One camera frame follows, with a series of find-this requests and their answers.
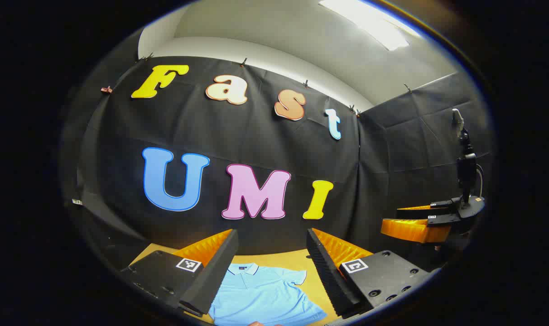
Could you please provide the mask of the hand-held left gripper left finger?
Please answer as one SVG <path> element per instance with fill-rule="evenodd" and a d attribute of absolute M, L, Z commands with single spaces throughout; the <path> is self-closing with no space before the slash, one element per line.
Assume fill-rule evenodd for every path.
<path fill-rule="evenodd" d="M 208 314 L 239 248 L 229 229 L 173 253 L 155 250 L 121 270 L 123 280 L 172 312 Z"/>

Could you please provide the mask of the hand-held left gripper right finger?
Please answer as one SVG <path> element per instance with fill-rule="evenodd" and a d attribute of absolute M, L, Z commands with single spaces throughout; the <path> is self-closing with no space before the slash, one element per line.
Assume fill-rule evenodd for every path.
<path fill-rule="evenodd" d="M 371 253 L 315 228 L 306 232 L 306 248 L 335 313 L 344 318 L 404 298 L 432 277 L 392 250 Z"/>

